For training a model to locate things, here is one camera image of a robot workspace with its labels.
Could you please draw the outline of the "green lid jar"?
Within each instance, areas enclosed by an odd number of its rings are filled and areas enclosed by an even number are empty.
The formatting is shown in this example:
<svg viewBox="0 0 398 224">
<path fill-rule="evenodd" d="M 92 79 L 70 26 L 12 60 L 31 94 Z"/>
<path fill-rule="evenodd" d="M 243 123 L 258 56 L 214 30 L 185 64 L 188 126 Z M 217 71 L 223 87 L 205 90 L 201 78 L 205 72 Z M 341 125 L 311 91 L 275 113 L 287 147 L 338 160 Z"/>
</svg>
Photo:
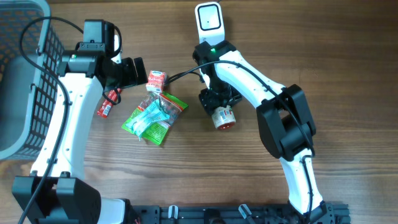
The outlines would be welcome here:
<svg viewBox="0 0 398 224">
<path fill-rule="evenodd" d="M 211 115 L 216 129 L 224 130 L 235 125 L 236 119 L 230 105 L 217 107 Z"/>
</svg>

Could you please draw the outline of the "red tissue pack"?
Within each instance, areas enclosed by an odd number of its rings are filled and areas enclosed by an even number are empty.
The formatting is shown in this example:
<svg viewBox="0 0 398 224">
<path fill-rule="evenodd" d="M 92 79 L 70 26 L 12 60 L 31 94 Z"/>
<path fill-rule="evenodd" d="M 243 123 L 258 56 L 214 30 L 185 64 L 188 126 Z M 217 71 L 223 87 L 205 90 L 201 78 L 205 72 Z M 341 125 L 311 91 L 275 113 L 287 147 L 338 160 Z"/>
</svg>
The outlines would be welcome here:
<svg viewBox="0 0 398 224">
<path fill-rule="evenodd" d="M 151 70 L 146 83 L 147 91 L 162 93 L 166 79 L 167 74 L 165 72 Z"/>
</svg>

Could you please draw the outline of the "mint green wipes pack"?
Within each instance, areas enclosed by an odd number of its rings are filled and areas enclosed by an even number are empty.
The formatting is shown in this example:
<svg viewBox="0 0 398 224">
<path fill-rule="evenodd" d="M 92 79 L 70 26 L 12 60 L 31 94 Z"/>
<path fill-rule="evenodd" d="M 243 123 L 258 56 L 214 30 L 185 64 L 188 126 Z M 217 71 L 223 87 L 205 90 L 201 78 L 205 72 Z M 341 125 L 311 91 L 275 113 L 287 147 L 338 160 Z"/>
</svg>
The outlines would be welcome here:
<svg viewBox="0 0 398 224">
<path fill-rule="evenodd" d="M 162 107 L 161 99 L 153 101 L 144 111 L 131 121 L 130 129 L 140 139 L 152 124 L 158 121 L 165 121 L 170 115 Z"/>
</svg>

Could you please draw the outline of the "red snack bar wrapper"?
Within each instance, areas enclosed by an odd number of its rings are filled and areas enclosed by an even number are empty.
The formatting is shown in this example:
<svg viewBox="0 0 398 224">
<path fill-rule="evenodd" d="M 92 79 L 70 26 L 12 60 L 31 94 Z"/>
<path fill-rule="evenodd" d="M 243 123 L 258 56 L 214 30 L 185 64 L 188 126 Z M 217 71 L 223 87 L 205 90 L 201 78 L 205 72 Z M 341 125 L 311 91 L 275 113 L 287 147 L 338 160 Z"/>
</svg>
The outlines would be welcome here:
<svg viewBox="0 0 398 224">
<path fill-rule="evenodd" d="M 109 115 L 109 112 L 111 108 L 114 105 L 117 105 L 121 102 L 121 92 L 122 89 L 117 88 L 111 90 L 106 96 L 105 96 L 105 101 L 97 111 L 97 115 L 99 115 L 102 118 L 107 118 Z"/>
</svg>

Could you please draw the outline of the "green candy bag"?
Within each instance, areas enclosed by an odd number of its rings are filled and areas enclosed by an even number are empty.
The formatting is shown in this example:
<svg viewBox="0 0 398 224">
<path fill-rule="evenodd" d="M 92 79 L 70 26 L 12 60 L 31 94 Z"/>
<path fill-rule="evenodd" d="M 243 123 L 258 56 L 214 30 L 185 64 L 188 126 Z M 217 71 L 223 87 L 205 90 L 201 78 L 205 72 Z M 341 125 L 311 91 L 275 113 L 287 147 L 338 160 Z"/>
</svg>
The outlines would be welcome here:
<svg viewBox="0 0 398 224">
<path fill-rule="evenodd" d="M 130 117 L 121 126 L 125 131 L 134 134 L 133 131 L 130 129 L 131 121 L 142 111 L 144 111 L 153 101 L 159 98 L 161 99 L 163 109 L 166 113 L 170 115 L 170 118 L 165 121 L 158 121 L 152 124 L 148 129 L 145 130 L 142 137 L 140 138 L 147 139 L 158 146 L 161 145 L 164 137 L 167 134 L 167 131 L 178 118 L 179 114 L 188 107 L 186 103 L 176 98 L 175 96 L 166 92 L 149 92 L 140 103 L 140 105 L 133 111 Z"/>
</svg>

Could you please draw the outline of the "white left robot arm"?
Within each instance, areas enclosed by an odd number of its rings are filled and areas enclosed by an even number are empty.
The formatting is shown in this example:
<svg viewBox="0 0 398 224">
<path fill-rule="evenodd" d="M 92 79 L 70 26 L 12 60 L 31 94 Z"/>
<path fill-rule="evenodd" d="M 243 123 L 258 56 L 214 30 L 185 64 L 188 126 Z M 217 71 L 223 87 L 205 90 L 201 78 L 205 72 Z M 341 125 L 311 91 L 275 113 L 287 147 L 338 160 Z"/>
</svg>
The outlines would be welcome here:
<svg viewBox="0 0 398 224">
<path fill-rule="evenodd" d="M 49 129 L 28 176 L 17 176 L 12 194 L 21 221 L 32 223 L 137 223 L 128 199 L 103 198 L 85 183 L 86 142 L 96 105 L 107 92 L 147 83 L 141 58 L 122 58 L 121 31 L 102 19 L 88 19 L 83 41 L 66 50 L 49 77 L 57 99 Z"/>
</svg>

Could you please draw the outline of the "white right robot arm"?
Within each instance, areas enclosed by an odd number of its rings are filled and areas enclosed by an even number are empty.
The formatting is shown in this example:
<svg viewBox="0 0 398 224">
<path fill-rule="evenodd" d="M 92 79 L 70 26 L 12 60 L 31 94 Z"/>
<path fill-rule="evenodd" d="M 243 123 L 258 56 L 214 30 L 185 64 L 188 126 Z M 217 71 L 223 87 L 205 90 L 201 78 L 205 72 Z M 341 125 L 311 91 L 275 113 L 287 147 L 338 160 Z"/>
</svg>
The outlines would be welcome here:
<svg viewBox="0 0 398 224">
<path fill-rule="evenodd" d="M 282 164 L 289 203 L 308 218 L 323 198 L 312 168 L 316 127 L 303 90 L 265 77 L 226 40 L 216 45 L 202 42 L 192 57 L 207 85 L 199 99 L 208 115 L 214 115 L 218 108 L 234 106 L 242 98 L 256 109 L 261 142 Z"/>
</svg>

